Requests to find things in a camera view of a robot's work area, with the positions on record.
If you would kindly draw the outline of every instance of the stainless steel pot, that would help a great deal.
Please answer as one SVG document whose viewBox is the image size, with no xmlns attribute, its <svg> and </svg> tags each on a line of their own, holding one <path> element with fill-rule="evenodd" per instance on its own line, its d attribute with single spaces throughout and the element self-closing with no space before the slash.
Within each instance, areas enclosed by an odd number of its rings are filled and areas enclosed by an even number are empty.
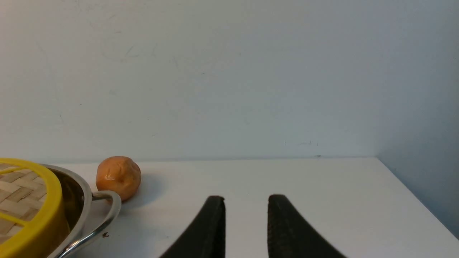
<svg viewBox="0 0 459 258">
<path fill-rule="evenodd" d="M 46 164 L 43 166 L 51 170 L 61 182 L 65 215 L 70 227 L 70 234 L 48 258 L 68 258 L 102 235 L 102 232 L 118 216 L 121 210 L 121 198 L 113 191 L 91 192 L 88 183 L 81 176 L 68 169 Z M 108 215 L 95 230 L 82 236 L 83 226 L 88 218 L 92 201 L 104 199 L 112 201 Z"/>
</svg>

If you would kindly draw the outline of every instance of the yellow rim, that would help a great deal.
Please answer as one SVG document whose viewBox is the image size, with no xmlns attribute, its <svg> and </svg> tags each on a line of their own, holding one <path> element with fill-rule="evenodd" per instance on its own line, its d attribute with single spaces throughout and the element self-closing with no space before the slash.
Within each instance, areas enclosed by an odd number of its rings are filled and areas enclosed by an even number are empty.
<svg viewBox="0 0 459 258">
<path fill-rule="evenodd" d="M 43 206 L 31 221 L 23 221 L 0 213 L 0 218 L 23 225 L 23 229 L 21 231 L 0 245 L 0 253 L 8 257 L 17 253 L 23 245 L 33 241 L 40 232 L 43 232 L 46 229 L 53 216 L 59 210 L 60 203 L 62 201 L 62 189 L 59 179 L 57 179 L 57 177 L 49 169 L 41 165 L 13 158 L 0 158 L 0 163 L 7 163 L 19 167 L 13 169 L 13 171 L 20 169 L 30 169 L 34 171 L 45 182 L 47 193 Z"/>
</svg>

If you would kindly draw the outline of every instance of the orange ball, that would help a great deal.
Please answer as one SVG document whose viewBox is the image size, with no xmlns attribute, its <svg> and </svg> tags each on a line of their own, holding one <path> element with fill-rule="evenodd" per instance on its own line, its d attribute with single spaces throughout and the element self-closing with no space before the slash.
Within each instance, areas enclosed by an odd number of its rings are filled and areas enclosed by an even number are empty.
<svg viewBox="0 0 459 258">
<path fill-rule="evenodd" d="M 95 185 L 99 191 L 112 190 L 126 201 L 136 193 L 141 182 L 140 168 L 132 159 L 110 157 L 99 164 Z"/>
</svg>

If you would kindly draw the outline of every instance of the white table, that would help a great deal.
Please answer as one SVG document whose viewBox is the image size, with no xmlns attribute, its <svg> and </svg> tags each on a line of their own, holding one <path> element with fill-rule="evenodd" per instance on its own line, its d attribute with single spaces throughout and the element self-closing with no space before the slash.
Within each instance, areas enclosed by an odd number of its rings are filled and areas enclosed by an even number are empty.
<svg viewBox="0 0 459 258">
<path fill-rule="evenodd" d="M 459 257 L 459 241 L 376 158 L 138 163 L 142 185 L 79 257 L 157 258 L 209 195 L 225 197 L 226 257 L 267 258 L 268 196 L 285 194 L 349 258 Z M 98 164 L 58 164 L 96 191 Z M 96 202 L 88 231 L 108 204 Z"/>
</svg>

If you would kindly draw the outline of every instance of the bamboo steamer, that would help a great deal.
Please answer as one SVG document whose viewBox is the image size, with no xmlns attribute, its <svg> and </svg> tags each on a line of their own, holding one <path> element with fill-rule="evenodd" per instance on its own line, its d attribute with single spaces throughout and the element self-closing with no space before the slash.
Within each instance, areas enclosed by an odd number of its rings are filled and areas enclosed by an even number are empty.
<svg viewBox="0 0 459 258">
<path fill-rule="evenodd" d="M 0 258 L 47 257 L 69 232 L 58 178 L 41 165 L 0 158 Z"/>
</svg>

